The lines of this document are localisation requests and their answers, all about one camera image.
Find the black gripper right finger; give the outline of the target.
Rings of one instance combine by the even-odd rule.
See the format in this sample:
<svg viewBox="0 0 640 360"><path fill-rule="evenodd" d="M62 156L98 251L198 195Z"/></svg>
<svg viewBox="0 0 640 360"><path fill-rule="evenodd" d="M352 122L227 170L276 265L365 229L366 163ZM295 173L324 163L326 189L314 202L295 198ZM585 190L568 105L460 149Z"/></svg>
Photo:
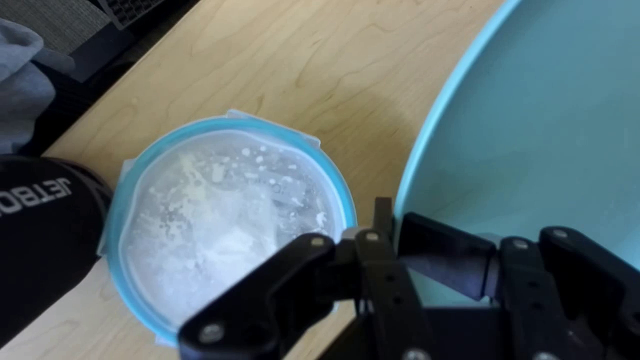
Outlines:
<svg viewBox="0 0 640 360"><path fill-rule="evenodd" d="M437 360L640 360L640 273L574 229L493 242L406 214L398 257L472 303L425 309Z"/></svg>

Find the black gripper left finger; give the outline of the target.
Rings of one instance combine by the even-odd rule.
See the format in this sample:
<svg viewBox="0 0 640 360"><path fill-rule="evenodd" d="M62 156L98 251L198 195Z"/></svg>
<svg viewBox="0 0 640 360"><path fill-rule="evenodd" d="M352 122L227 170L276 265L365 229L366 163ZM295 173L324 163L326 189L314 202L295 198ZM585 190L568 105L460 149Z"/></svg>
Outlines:
<svg viewBox="0 0 640 360"><path fill-rule="evenodd" d="M281 360L354 288L352 241L298 236L179 330L181 360Z"/></svg>

